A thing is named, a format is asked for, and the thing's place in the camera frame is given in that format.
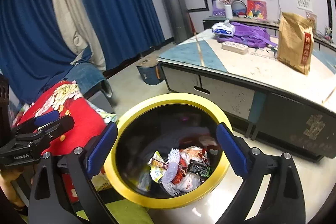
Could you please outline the person's left hand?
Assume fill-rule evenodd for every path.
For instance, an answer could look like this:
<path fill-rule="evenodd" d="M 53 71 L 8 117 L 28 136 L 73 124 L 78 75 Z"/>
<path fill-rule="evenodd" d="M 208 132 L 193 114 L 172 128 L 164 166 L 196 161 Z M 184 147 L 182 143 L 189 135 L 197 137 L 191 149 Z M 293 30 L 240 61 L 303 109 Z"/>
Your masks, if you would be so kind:
<path fill-rule="evenodd" d="M 29 205 L 29 194 L 36 166 L 12 166 L 1 169 L 1 190 L 17 211 Z"/>

